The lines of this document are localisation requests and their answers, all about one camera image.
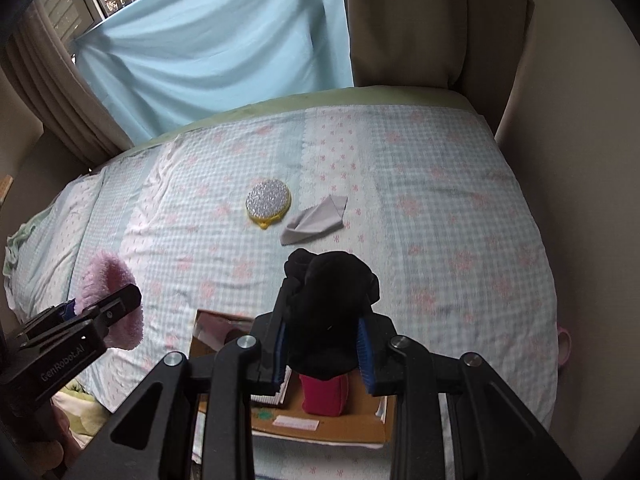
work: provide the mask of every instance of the light blue curtain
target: light blue curtain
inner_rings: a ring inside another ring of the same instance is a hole
[[[137,0],[75,49],[135,144],[245,104],[353,86],[343,0]]]

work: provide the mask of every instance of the screw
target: screw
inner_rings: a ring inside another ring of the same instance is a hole
[[[405,335],[395,335],[389,342],[393,348],[407,348],[411,340]]]
[[[167,366],[179,365],[182,362],[182,354],[180,352],[169,352],[162,361]]]
[[[474,352],[469,352],[467,354],[464,354],[462,356],[462,360],[465,362],[465,365],[467,366],[477,367],[482,364],[482,358]]]
[[[252,335],[243,335],[242,337],[238,338],[238,346],[240,348],[251,348],[253,345],[255,345],[255,337]]]

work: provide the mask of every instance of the pink fluffy towel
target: pink fluffy towel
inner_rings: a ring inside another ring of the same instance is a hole
[[[98,252],[82,277],[74,309],[76,316],[88,306],[103,300],[129,283],[135,285],[136,279],[127,264],[117,254]],[[104,343],[108,348],[133,350],[142,341],[142,333],[143,317],[140,305],[109,328]]]

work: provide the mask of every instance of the beige wall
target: beige wall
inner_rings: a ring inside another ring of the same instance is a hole
[[[87,172],[75,156],[24,105],[0,70],[0,177],[14,177],[0,208],[0,240],[15,233],[21,224],[46,208],[57,193],[76,176]],[[4,260],[2,251],[0,260]],[[0,292],[0,322],[7,331],[15,317]]]
[[[0,177],[14,176],[42,134],[42,123],[15,93],[0,69]]]
[[[574,338],[551,431],[598,479],[640,424],[640,46],[610,0],[534,1],[497,140]]]

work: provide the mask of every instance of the green cloth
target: green cloth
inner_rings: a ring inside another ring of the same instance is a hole
[[[54,402],[65,412],[70,429],[76,435],[94,436],[111,416],[75,379],[54,396]]]
[[[9,277],[12,270],[18,265],[18,252],[23,243],[25,243],[33,230],[47,217],[50,209],[53,207],[51,203],[44,211],[40,211],[37,215],[31,217],[26,223],[22,224],[20,228],[6,240],[6,256],[4,258],[4,265],[2,266],[2,275]]]
[[[460,108],[475,113],[471,103],[456,92],[439,88],[422,88],[411,86],[367,86],[360,88],[338,88],[310,94],[297,94],[278,99],[270,99],[253,105],[243,106],[228,112],[212,115],[206,119],[187,124],[177,130],[168,132],[162,136],[151,139],[135,148],[121,153],[111,160],[118,160],[124,156],[135,155],[147,148],[164,144],[174,140],[180,134],[217,126],[218,124],[232,123],[243,119],[263,117],[267,115],[281,114],[306,108],[321,106],[341,105],[421,105]]]

